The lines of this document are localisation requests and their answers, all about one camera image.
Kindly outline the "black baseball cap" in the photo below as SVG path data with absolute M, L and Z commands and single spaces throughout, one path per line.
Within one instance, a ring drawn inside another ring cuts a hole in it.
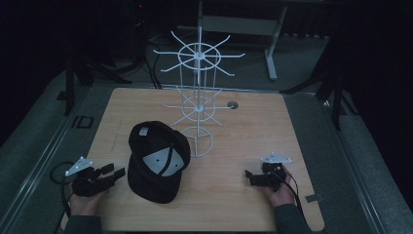
M 177 195 L 182 172 L 191 161 L 188 139 L 160 121 L 135 125 L 130 133 L 128 183 L 138 196 L 158 204 Z

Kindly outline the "person's left hand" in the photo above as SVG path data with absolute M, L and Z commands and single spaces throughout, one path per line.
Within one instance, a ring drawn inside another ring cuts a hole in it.
M 92 197 L 82 197 L 76 194 L 69 199 L 69 207 L 72 215 L 95 215 L 101 200 L 108 193 L 107 190 L 99 192 Z

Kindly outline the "black metal stand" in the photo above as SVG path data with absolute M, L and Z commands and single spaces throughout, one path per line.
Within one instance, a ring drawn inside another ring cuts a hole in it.
M 339 123 L 341 113 L 341 102 L 344 101 L 351 112 L 357 115 L 357 112 L 350 106 L 350 103 L 343 95 L 345 78 L 348 75 L 349 69 L 344 65 L 333 65 L 327 68 L 315 67 L 310 77 L 292 88 L 281 90 L 281 94 L 293 95 L 305 88 L 308 88 L 317 82 L 320 86 L 315 93 L 318 101 L 327 102 L 330 96 L 333 96 L 331 121 L 337 131 L 341 130 Z
M 86 72 L 88 67 L 95 69 L 97 72 L 102 73 L 104 76 L 109 77 L 120 84 L 130 84 L 124 78 L 118 76 L 114 71 L 105 68 L 103 65 L 98 64 L 86 57 L 68 57 L 65 60 L 65 91 L 61 93 L 60 97 L 65 101 L 64 115 L 68 116 L 72 111 L 75 103 L 75 89 L 74 81 L 75 75 L 79 72 Z

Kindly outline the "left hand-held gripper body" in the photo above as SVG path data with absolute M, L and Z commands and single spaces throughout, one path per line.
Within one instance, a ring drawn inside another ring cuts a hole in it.
M 92 197 L 99 192 L 108 190 L 114 185 L 114 183 L 106 180 L 100 169 L 95 169 L 93 161 L 81 156 L 64 173 L 64 176 L 76 176 L 71 185 L 74 194 L 82 197 Z

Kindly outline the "grey tape strip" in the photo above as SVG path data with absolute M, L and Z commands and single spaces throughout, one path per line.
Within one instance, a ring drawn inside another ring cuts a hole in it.
M 315 193 L 315 194 L 312 194 L 312 195 L 307 195 L 305 197 L 305 199 L 308 203 L 313 203 L 313 202 L 318 202 L 319 203 L 319 202 L 323 201 L 325 199 L 325 197 L 323 195 L 319 194 L 319 193 Z

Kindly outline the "person's right hand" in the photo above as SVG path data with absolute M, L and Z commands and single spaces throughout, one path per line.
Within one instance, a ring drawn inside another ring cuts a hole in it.
M 294 205 L 295 204 L 295 195 L 293 191 L 289 188 L 291 175 L 287 169 L 284 169 L 286 172 L 285 183 L 279 188 L 278 191 L 274 192 L 269 187 L 263 187 L 262 191 L 265 194 L 266 198 L 269 200 L 273 208 L 280 207 L 283 205 Z

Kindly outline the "black floor socket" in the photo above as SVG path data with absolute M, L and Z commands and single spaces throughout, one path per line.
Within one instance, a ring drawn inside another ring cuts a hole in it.
M 78 115 L 74 118 L 71 129 L 90 129 L 94 124 L 94 117 Z

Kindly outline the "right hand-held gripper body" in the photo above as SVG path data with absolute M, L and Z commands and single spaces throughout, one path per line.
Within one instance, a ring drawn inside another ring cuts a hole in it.
M 261 158 L 261 170 L 264 176 L 264 184 L 274 192 L 278 191 L 286 179 L 286 172 L 283 168 L 284 163 L 290 163 L 291 159 L 281 156 L 275 152 Z

